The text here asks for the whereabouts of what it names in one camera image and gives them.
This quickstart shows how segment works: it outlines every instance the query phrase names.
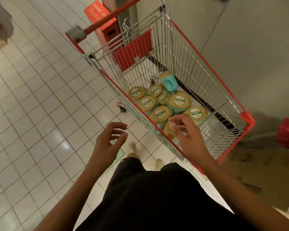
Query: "wire basket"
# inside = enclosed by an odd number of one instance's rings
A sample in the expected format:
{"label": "wire basket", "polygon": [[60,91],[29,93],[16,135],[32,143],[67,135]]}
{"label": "wire basket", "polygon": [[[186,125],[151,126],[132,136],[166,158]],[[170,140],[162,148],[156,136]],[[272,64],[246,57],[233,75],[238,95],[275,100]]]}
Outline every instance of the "wire basket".
{"label": "wire basket", "polygon": [[160,0],[160,6],[137,23],[125,19],[124,31],[89,55],[78,46],[86,35],[138,1],[128,2],[85,30],[74,27],[66,35],[105,78],[128,111],[191,168],[192,164],[184,157],[178,141],[170,140],[127,96],[134,86],[148,89],[153,84],[160,84],[159,74],[171,70],[179,85],[178,90],[189,94],[192,105],[201,105],[208,110],[208,117],[198,127],[210,154],[217,161],[222,160],[254,126],[254,120],[171,20],[165,0]]}

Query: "cart handle grip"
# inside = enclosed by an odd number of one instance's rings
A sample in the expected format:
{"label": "cart handle grip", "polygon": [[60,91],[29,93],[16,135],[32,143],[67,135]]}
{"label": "cart handle grip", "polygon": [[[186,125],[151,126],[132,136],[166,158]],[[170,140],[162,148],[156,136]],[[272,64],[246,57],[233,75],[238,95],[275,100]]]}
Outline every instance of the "cart handle grip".
{"label": "cart handle grip", "polygon": [[104,25],[105,23],[107,23],[108,21],[113,19],[114,17],[117,17],[123,11],[126,11],[128,8],[130,8],[132,5],[135,5],[139,1],[141,1],[141,0],[130,0],[125,5],[119,7],[114,12],[112,12],[111,14],[105,16],[103,19],[101,19],[97,23],[92,24],[91,26],[89,26],[86,29],[84,29],[84,32],[86,33],[86,35],[89,35],[90,33],[94,32],[96,29],[98,29],[99,27],[101,27],[102,25]]}

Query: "hand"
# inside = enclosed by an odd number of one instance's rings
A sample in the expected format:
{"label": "hand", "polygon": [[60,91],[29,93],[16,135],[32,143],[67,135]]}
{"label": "hand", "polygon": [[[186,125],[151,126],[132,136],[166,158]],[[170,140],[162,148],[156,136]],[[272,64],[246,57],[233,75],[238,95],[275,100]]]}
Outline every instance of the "hand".
{"label": "hand", "polygon": [[181,148],[189,161],[202,168],[205,164],[214,160],[204,143],[200,129],[189,115],[175,115],[170,117],[169,121],[169,128],[179,140]]}
{"label": "hand", "polygon": [[[125,143],[127,133],[122,130],[126,129],[127,124],[122,122],[110,122],[103,132],[97,137],[88,165],[93,168],[98,168],[101,175],[109,166],[111,166],[117,157],[118,151]],[[112,140],[117,141],[115,144],[111,144],[110,141]]]}

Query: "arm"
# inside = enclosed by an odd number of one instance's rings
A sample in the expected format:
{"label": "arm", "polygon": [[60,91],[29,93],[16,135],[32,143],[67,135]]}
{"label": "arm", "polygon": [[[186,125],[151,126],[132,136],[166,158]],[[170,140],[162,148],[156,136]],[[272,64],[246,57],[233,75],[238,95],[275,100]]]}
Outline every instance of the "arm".
{"label": "arm", "polygon": [[289,231],[289,219],[262,202],[240,181],[230,177],[213,159],[204,144],[200,129],[188,115],[173,116],[169,121],[169,127],[179,140],[185,156],[204,171],[236,215],[261,231]]}
{"label": "arm", "polygon": [[109,123],[98,136],[93,154],[82,174],[44,217],[34,231],[68,231],[73,230],[79,214],[98,178],[116,159],[120,147],[127,139],[124,123]]}

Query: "person's left hand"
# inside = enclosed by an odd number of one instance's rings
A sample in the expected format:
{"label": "person's left hand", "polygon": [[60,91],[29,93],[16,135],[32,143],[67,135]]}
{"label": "person's left hand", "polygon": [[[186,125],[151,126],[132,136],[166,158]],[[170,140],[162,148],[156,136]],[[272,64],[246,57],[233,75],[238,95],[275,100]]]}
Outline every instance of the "person's left hand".
{"label": "person's left hand", "polygon": [[127,133],[122,131],[127,129],[127,124],[122,122],[110,122],[97,137],[96,144],[89,159],[87,167],[98,168],[102,175],[116,159],[118,151],[127,139]]}

